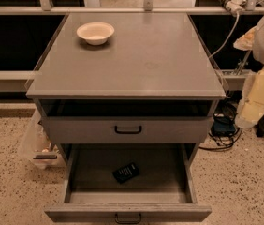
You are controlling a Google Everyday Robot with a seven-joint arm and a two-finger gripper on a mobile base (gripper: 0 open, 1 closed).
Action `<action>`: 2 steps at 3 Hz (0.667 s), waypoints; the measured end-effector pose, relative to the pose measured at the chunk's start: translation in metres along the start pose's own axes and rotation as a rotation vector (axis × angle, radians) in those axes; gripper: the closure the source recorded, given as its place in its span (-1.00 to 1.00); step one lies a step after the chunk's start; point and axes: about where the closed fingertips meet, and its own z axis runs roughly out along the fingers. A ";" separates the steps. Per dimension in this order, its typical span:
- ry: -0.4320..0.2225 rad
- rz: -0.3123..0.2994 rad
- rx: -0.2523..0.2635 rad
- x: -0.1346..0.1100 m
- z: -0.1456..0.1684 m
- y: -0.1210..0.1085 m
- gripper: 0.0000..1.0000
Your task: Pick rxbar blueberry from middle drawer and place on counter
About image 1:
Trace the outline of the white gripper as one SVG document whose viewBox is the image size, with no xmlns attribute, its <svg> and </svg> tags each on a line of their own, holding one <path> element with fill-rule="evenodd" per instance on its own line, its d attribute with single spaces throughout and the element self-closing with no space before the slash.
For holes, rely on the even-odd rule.
<svg viewBox="0 0 264 225">
<path fill-rule="evenodd" d="M 233 43 L 235 49 L 251 51 L 256 28 L 252 27 Z M 242 99 L 237 108 L 235 124 L 239 128 L 252 128 L 264 115 L 264 68 L 258 73 L 250 73 L 242 90 Z"/>
</svg>

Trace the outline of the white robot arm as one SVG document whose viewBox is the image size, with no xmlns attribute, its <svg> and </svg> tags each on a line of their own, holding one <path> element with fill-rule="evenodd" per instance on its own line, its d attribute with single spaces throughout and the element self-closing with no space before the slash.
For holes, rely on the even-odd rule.
<svg viewBox="0 0 264 225">
<path fill-rule="evenodd" d="M 254 40 L 252 44 L 253 57 L 264 65 L 264 16 L 248 33 L 250 36 L 241 36 L 234 42 L 233 46 L 240 49 L 247 38 L 252 38 Z M 258 123 L 263 115 L 264 67 L 258 73 L 250 72 L 245 79 L 235 123 L 239 128 L 251 128 Z"/>
</svg>

